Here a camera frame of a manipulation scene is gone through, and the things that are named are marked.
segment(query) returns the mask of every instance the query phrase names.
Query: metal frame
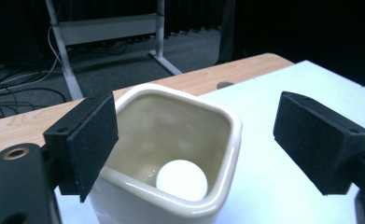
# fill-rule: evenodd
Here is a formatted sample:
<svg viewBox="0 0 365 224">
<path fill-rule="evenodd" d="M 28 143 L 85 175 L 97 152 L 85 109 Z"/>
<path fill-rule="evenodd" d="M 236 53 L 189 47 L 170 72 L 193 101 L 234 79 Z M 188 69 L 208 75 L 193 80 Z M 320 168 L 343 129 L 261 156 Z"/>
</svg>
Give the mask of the metal frame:
<svg viewBox="0 0 365 224">
<path fill-rule="evenodd" d="M 83 94 L 68 60 L 65 47 L 68 45 L 156 32 L 156 50 L 150 51 L 149 54 L 173 75 L 182 74 L 181 71 L 162 56 L 164 40 L 164 0 L 158 0 L 157 13 L 89 21 L 58 22 L 52 0 L 46 0 L 46 5 L 63 63 L 63 76 L 72 100 L 83 98 Z"/>
</svg>

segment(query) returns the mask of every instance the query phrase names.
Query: metal leg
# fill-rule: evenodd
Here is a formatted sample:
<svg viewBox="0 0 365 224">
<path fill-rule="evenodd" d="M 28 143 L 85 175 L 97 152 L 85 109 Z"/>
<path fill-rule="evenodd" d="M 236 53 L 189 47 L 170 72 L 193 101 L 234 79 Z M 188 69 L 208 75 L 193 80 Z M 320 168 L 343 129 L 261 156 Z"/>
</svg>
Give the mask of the metal leg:
<svg viewBox="0 0 365 224">
<path fill-rule="evenodd" d="M 164 0 L 158 0 L 158 9 L 156 16 L 156 50 L 150 51 L 150 55 L 158 61 L 162 66 L 165 67 L 173 75 L 181 75 L 175 66 L 168 62 L 164 57 L 163 53 L 163 40 L 164 40 Z"/>
<path fill-rule="evenodd" d="M 60 52 L 61 60 L 63 62 L 63 77 L 65 79 L 69 93 L 71 94 L 72 100 L 81 99 L 83 98 L 83 94 L 80 90 L 79 84 L 77 83 L 77 78 L 75 77 L 74 71 L 71 68 L 71 64 L 69 63 L 65 44 L 63 42 L 63 37 L 60 31 L 60 25 L 57 21 L 57 15 L 54 11 L 53 3 L 51 2 L 51 0 L 46 0 L 46 5 L 48 6 L 51 26 L 57 41 L 57 47 Z"/>
</svg>

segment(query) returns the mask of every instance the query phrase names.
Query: white ball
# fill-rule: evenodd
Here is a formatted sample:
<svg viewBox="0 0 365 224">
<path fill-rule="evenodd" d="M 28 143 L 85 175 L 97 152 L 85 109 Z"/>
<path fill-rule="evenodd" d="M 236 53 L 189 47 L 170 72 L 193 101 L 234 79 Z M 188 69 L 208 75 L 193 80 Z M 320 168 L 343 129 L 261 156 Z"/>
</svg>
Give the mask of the white ball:
<svg viewBox="0 0 365 224">
<path fill-rule="evenodd" d="M 208 183 L 204 172 L 191 161 L 170 161 L 159 171 L 156 188 L 178 198 L 197 202 L 205 197 Z"/>
</svg>

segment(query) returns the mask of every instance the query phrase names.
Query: wooden table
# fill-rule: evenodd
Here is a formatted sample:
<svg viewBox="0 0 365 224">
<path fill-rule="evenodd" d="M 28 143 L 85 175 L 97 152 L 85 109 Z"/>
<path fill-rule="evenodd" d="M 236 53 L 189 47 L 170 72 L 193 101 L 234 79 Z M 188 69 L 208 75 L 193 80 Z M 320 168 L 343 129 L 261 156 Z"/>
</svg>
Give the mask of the wooden table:
<svg viewBox="0 0 365 224">
<path fill-rule="evenodd" d="M 293 63 L 277 55 L 266 53 L 180 76 L 159 79 L 152 83 L 193 95 L 201 95 L 215 91 L 219 82 L 237 83 L 290 65 Z M 115 100 L 130 88 L 114 91 Z M 42 133 L 79 102 L 73 101 L 0 119 L 0 151 L 20 143 L 35 143 L 43 146 L 45 141 Z"/>
</svg>

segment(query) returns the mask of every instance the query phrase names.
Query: white bowl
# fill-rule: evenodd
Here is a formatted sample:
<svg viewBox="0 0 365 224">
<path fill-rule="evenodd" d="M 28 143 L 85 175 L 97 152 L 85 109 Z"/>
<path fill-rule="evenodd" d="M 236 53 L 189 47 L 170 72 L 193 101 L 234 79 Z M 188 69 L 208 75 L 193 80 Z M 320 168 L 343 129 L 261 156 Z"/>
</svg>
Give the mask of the white bowl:
<svg viewBox="0 0 365 224">
<path fill-rule="evenodd" d="M 132 88 L 116 105 L 119 141 L 95 182 L 101 223 L 212 223 L 232 185 L 242 123 L 229 109 L 154 84 Z M 206 196 L 190 202 L 155 188 L 168 161 L 197 164 Z"/>
</svg>

